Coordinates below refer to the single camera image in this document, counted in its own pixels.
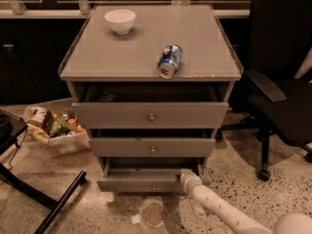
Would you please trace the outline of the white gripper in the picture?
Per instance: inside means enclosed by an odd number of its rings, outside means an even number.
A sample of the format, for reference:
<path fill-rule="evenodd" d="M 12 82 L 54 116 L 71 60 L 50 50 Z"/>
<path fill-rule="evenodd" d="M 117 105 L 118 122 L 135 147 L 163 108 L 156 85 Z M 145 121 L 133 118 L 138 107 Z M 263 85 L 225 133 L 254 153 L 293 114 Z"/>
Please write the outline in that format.
<path fill-rule="evenodd" d="M 180 183 L 183 191 L 189 194 L 191 190 L 202 184 L 202 180 L 189 169 L 181 169 Z"/>

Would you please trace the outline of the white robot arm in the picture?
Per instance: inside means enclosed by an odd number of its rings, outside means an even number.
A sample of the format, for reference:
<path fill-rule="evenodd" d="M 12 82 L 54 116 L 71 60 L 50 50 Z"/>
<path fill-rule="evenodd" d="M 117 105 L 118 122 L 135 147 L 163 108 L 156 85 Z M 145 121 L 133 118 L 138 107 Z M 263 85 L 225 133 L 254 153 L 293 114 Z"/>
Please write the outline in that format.
<path fill-rule="evenodd" d="M 295 81 L 311 71 L 311 50 L 294 75 Z M 282 91 L 270 78 L 260 71 L 248 70 L 246 75 L 250 81 L 273 101 L 285 99 Z M 275 223 L 273 230 L 268 229 L 253 218 L 244 214 L 221 197 L 215 194 L 193 172 L 182 169 L 180 184 L 187 194 L 193 213 L 201 218 L 206 217 L 206 210 L 217 215 L 235 234 L 311 234 L 312 218 L 306 214 L 289 213 L 283 215 Z"/>

